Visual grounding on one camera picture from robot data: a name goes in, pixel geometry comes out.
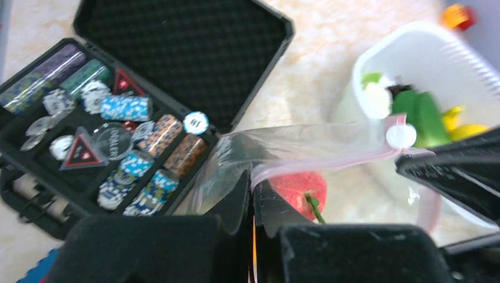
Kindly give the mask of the white toy cauliflower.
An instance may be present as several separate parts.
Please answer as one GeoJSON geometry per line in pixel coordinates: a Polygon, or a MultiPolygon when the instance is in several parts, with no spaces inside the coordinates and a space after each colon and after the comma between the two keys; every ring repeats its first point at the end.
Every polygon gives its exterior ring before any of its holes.
{"type": "Polygon", "coordinates": [[[362,76],[361,83],[367,103],[375,118],[387,117],[392,111],[392,94],[387,89],[392,81],[383,73],[367,73],[362,76]]]}

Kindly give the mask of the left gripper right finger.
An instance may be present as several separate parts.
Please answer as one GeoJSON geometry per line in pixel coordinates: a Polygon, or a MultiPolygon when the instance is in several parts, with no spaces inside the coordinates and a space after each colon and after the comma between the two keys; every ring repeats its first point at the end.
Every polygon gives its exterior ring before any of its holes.
{"type": "Polygon", "coordinates": [[[440,250],[407,224],[317,225],[256,186],[258,282],[451,282],[440,250]]]}

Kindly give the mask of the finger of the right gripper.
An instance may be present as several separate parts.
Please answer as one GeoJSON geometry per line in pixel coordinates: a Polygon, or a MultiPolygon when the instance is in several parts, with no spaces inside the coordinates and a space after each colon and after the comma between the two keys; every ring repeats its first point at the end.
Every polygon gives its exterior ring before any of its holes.
{"type": "Polygon", "coordinates": [[[399,157],[396,173],[498,224],[499,128],[430,151],[399,157]]]}

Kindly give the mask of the clear pink-dotted zip bag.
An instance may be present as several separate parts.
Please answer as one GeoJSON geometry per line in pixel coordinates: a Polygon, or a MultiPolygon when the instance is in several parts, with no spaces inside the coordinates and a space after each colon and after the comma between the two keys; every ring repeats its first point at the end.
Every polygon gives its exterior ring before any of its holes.
{"type": "Polygon", "coordinates": [[[439,220],[440,196],[398,175],[395,167],[404,154],[422,154],[414,147],[416,139],[416,129],[401,114],[225,134],[195,180],[186,213],[208,212],[233,190],[242,172],[252,190],[273,177],[321,172],[328,189],[321,212],[325,223],[412,223],[431,232],[439,220]]]}

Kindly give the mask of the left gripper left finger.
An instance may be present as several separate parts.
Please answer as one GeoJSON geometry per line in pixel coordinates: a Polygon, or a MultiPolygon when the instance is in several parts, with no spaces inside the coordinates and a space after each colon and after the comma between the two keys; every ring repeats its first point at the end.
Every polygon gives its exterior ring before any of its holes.
{"type": "Polygon", "coordinates": [[[247,282],[249,176],[204,215],[92,216],[68,234],[48,282],[247,282]]]}

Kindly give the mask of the white oval plastic basket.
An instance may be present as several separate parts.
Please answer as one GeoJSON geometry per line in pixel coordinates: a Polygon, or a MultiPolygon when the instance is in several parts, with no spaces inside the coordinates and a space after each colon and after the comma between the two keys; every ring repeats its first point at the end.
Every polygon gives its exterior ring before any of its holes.
{"type": "Polygon", "coordinates": [[[404,25],[362,54],[330,114],[372,125],[396,118],[380,141],[411,153],[356,167],[371,189],[416,211],[431,230],[442,211],[499,225],[499,76],[455,34],[404,25]]]}

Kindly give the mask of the pink toy peach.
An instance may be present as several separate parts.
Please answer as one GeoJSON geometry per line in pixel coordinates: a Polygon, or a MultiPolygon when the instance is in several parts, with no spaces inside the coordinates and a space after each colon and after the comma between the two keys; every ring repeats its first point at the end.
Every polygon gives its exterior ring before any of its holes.
{"type": "Polygon", "coordinates": [[[321,172],[299,172],[273,177],[273,189],[302,216],[325,224],[321,215],[327,200],[327,181],[321,172]]]}

